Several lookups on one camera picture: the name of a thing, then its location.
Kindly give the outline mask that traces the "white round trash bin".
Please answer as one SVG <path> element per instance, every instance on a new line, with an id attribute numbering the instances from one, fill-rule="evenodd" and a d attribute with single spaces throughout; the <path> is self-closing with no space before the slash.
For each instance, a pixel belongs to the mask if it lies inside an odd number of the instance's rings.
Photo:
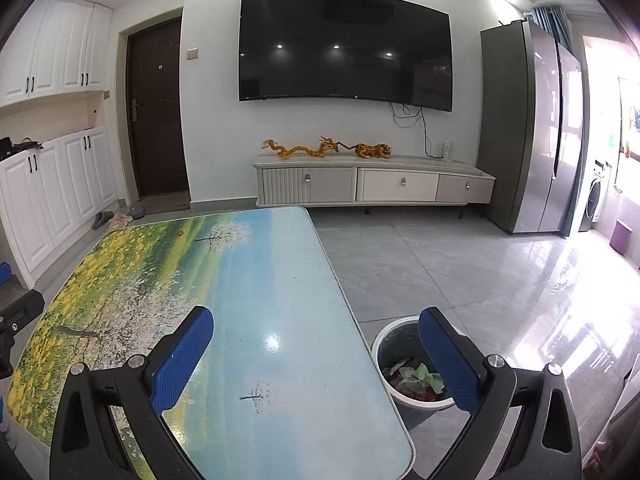
<path id="1" fill-rule="evenodd" d="M 416 393 L 397 388 L 399 369 L 403 366 L 417 368 L 423 363 L 430 372 L 437 373 L 419 339 L 418 322 L 417 315 L 390 322 L 375 336 L 371 351 L 396 404 L 411 414 L 431 415 L 454 406 L 454 399 L 446 387 L 441 394 L 432 390 Z"/>

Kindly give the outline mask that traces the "light green plastic bag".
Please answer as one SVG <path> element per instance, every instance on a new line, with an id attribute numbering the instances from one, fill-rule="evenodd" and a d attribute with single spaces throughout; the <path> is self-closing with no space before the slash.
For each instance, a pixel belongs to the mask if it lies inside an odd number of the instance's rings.
<path id="1" fill-rule="evenodd" d="M 442 376 L 430 372 L 426 365 L 421 363 L 417 368 L 403 366 L 399 369 L 400 381 L 397 384 L 399 390 L 424 393 L 432 390 L 435 394 L 441 394 L 445 390 Z"/>

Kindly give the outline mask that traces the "landscape print table cover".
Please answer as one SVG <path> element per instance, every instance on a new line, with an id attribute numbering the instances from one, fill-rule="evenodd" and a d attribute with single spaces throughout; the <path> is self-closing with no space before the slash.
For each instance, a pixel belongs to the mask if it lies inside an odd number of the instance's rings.
<path id="1" fill-rule="evenodd" d="M 1 431 L 48 476 L 75 363 L 148 354 L 196 306 L 212 338 L 163 418 L 207 479 L 399 479 L 414 447 L 308 211 L 210 214 L 104 235 L 62 284 L 1 393 Z"/>

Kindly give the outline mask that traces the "beige slipper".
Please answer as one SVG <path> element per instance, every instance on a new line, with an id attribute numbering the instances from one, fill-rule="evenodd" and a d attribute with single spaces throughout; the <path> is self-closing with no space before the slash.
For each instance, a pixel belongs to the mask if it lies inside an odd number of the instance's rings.
<path id="1" fill-rule="evenodd" d="M 107 231 L 114 232 L 126 229 L 131 222 L 132 217 L 129 214 L 114 214 L 114 216 L 107 221 Z"/>

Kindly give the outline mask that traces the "white shoe cabinet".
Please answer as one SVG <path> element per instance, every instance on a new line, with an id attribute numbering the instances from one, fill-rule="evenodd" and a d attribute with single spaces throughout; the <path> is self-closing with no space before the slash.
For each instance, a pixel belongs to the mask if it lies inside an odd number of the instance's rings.
<path id="1" fill-rule="evenodd" d="M 1 238 L 26 287 L 120 197 L 103 114 L 111 18 L 36 0 L 1 50 Z"/>

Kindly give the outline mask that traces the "dark grey slipper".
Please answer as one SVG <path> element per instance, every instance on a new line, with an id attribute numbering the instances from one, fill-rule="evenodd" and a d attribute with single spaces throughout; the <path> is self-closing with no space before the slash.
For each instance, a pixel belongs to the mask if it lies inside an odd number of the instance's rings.
<path id="1" fill-rule="evenodd" d="M 145 216 L 145 211 L 142 203 L 140 202 L 133 203 L 128 209 L 128 214 L 134 220 L 139 220 L 143 218 Z"/>

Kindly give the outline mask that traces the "purple stool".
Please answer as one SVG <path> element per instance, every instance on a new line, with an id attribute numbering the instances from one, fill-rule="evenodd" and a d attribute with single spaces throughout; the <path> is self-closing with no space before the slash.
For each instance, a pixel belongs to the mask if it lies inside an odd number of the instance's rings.
<path id="1" fill-rule="evenodd" d="M 626 222 L 617 220 L 610 238 L 610 246 L 619 254 L 625 255 L 633 232 Z"/>

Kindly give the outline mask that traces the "white washing machine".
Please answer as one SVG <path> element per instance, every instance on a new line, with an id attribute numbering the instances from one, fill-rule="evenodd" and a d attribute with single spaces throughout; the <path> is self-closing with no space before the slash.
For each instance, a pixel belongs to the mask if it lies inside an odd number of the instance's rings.
<path id="1" fill-rule="evenodd" d="M 582 222 L 580 222 L 579 232 L 587 232 L 599 222 L 606 192 L 608 192 L 611 170 L 612 166 L 608 162 L 601 162 L 599 159 L 594 161 L 589 194 L 584 214 L 582 215 Z"/>

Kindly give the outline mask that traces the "golden tiger figurine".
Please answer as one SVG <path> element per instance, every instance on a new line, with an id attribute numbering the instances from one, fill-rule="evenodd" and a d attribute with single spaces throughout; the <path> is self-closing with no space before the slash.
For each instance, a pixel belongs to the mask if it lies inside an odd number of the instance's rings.
<path id="1" fill-rule="evenodd" d="M 390 158 L 392 156 L 392 149 L 384 143 L 375 145 L 358 143 L 352 149 L 361 158 Z"/>

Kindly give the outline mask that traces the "grey white tv cabinet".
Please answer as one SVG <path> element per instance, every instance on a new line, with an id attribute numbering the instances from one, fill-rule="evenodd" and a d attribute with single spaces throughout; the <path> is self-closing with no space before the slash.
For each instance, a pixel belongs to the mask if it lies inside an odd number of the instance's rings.
<path id="1" fill-rule="evenodd" d="M 495 178 L 462 162 L 330 155 L 254 162 L 259 207 L 465 206 L 488 204 Z"/>

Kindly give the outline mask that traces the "grey steel refrigerator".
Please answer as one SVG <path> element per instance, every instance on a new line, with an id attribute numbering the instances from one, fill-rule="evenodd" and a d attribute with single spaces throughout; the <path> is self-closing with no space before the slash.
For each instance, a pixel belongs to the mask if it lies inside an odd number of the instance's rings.
<path id="1" fill-rule="evenodd" d="M 510 234 L 566 235 L 582 154 L 582 66 L 529 21 L 486 29 L 480 43 L 477 166 L 495 178 L 485 214 Z"/>

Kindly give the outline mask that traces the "golden dragon figurine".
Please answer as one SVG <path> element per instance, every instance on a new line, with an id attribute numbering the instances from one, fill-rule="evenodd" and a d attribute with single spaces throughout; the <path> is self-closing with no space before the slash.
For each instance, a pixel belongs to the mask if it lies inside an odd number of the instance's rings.
<path id="1" fill-rule="evenodd" d="M 305 154 L 313 158 L 325 158 L 329 153 L 338 153 L 340 151 L 338 142 L 332 138 L 326 138 L 322 136 L 320 143 L 316 148 L 307 148 L 303 145 L 295 145 L 292 148 L 286 148 L 284 145 L 277 143 L 275 140 L 267 139 L 262 141 L 263 150 L 271 150 L 283 160 L 292 158 L 296 154 Z"/>

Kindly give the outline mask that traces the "dark brown entrance door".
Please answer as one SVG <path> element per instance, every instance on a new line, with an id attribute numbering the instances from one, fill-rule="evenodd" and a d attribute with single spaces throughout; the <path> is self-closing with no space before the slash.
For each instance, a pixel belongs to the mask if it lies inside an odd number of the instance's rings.
<path id="1" fill-rule="evenodd" d="M 179 96 L 180 18 L 128 38 L 129 144 L 141 197 L 189 191 Z"/>

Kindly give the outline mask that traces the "black wall television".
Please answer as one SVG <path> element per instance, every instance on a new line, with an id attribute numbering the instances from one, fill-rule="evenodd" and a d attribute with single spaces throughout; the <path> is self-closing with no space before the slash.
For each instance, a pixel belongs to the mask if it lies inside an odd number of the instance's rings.
<path id="1" fill-rule="evenodd" d="M 404 0 L 241 0 L 239 98 L 360 99 L 449 112 L 448 14 Z"/>

